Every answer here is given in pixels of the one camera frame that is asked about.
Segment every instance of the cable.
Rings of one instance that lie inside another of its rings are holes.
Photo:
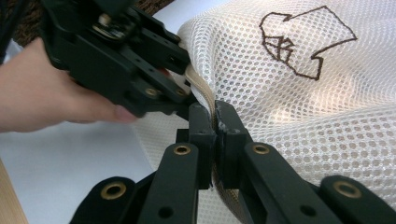
[[[6,58],[6,50],[11,40],[18,23],[20,22],[25,9],[29,5],[29,0],[20,0],[17,5],[12,10],[12,14],[9,16],[8,20],[5,20],[5,16],[2,16],[2,20],[5,21],[3,23],[3,28],[0,33],[0,64],[3,63],[4,59]]]
[[[0,35],[3,32],[3,27],[6,21],[6,8],[7,8],[7,1],[0,0]]]

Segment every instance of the black outline drawing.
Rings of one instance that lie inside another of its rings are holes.
[[[311,12],[316,11],[316,10],[320,10],[320,9],[322,9],[322,8],[326,8],[330,13],[332,13],[332,14],[334,15],[334,17],[335,17],[337,20],[339,20],[340,23],[350,31],[350,33],[352,33],[353,37],[352,37],[352,38],[349,38],[349,39],[346,39],[346,40],[343,40],[343,41],[340,41],[340,42],[337,42],[337,43],[332,44],[332,45],[330,45],[330,46],[327,46],[326,48],[319,49],[318,51],[315,51],[315,52],[311,55],[311,60],[318,60],[318,72],[317,72],[317,75],[316,75],[315,77],[311,77],[311,76],[308,76],[308,75],[304,75],[304,74],[298,73],[298,72],[296,71],[296,69],[295,69],[294,67],[292,67],[292,66],[289,64],[290,55],[293,53],[293,49],[291,48],[291,47],[294,46],[293,42],[292,42],[290,39],[288,39],[288,38],[284,39],[284,36],[267,36],[267,35],[265,35],[265,31],[263,30],[262,25],[263,25],[264,21],[267,19],[267,17],[270,16],[270,15],[285,16],[286,18],[285,18],[283,21],[290,21],[290,20],[292,20],[292,19],[294,19],[294,18],[303,16],[303,15],[305,15],[305,14],[311,13]],[[326,7],[326,6],[317,7],[317,8],[314,8],[314,9],[312,9],[312,10],[306,11],[306,12],[304,12],[304,13],[302,13],[302,14],[298,14],[298,15],[296,15],[296,16],[292,16],[292,15],[290,15],[290,14],[277,13],[277,12],[269,13],[269,14],[267,14],[266,16],[264,16],[264,18],[262,18],[262,22],[260,23],[260,29],[262,30],[262,44],[264,45],[264,47],[265,47],[265,49],[267,50],[267,52],[268,52],[269,54],[271,54],[271,56],[272,56],[275,60],[283,62],[287,67],[289,67],[290,69],[292,69],[292,70],[294,71],[294,74],[295,74],[296,76],[299,76],[299,77],[306,77],[306,78],[310,78],[310,79],[314,79],[314,80],[319,80],[320,74],[321,74],[321,68],[322,68],[323,61],[324,61],[324,59],[323,59],[322,57],[319,57],[318,54],[320,54],[321,52],[326,51],[327,49],[330,49],[330,48],[333,48],[333,47],[335,47],[335,46],[344,44],[344,43],[346,43],[346,42],[349,42],[349,41],[353,41],[353,40],[357,40],[357,39],[358,39],[358,38],[355,36],[355,34],[353,33],[353,31],[352,31],[348,26],[346,26],[346,25],[340,20],[340,18],[337,17],[337,15],[336,15],[333,11],[331,11],[331,10],[330,10],[328,7]],[[269,38],[275,38],[275,39],[277,39],[277,40],[278,40],[278,41],[277,41],[278,45],[276,46],[276,45],[274,45],[274,44],[268,43],[268,42],[266,41],[266,39],[269,39]],[[272,47],[274,47],[274,48],[277,49],[277,55],[276,55],[276,56],[272,53],[271,50],[269,50],[269,49],[267,48],[267,45],[272,46]],[[286,57],[286,60],[281,60],[281,55],[280,55],[281,50],[286,50],[286,51],[288,52],[288,55],[287,55],[287,57]]]

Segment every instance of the table surface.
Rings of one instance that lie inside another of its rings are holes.
[[[176,33],[191,17],[224,2],[176,0],[154,17]],[[0,157],[31,224],[68,223],[98,182],[116,175],[138,181],[152,172],[134,125],[106,122],[1,133]]]

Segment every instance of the white mesh fabric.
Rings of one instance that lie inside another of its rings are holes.
[[[313,184],[349,176],[396,209],[395,23],[395,1],[241,0],[188,21],[179,36],[255,141],[276,147]],[[173,121],[148,119],[136,129],[159,161],[175,139],[159,121]],[[164,135],[160,146],[153,138]],[[200,201],[199,222],[235,223],[214,197]]]

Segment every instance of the mesh bag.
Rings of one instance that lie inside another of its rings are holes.
[[[273,145],[303,179],[349,176],[396,209],[395,23],[395,1],[232,1],[178,34],[191,89],[209,111],[214,99],[232,104],[254,141]],[[158,114],[136,124],[154,167],[180,127]],[[205,194],[200,223],[238,222],[216,192]]]

